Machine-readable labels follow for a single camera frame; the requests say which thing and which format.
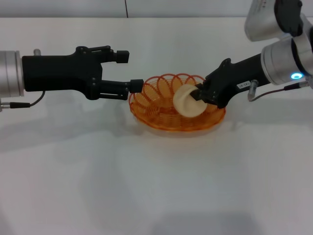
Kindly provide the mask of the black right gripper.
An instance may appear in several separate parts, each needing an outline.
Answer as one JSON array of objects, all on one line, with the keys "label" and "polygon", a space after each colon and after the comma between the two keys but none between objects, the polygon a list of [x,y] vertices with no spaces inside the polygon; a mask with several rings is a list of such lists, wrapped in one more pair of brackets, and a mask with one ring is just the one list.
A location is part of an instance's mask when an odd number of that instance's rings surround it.
[{"label": "black right gripper", "polygon": [[235,64],[227,58],[205,78],[203,84],[197,84],[190,95],[196,101],[224,108],[236,94],[249,90],[248,86],[239,88],[238,85],[252,80],[257,80],[259,86],[266,85],[260,54]]}]

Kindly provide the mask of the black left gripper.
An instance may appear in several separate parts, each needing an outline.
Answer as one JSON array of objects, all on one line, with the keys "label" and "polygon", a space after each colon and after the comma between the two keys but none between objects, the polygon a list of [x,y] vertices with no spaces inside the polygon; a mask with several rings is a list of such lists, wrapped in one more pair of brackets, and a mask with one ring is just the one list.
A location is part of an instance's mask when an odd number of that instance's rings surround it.
[{"label": "black left gripper", "polygon": [[142,92],[144,80],[101,81],[101,63],[126,64],[129,56],[127,50],[114,51],[110,46],[77,47],[71,55],[23,56],[24,89],[27,92],[74,90],[89,100],[128,100],[129,94]]}]

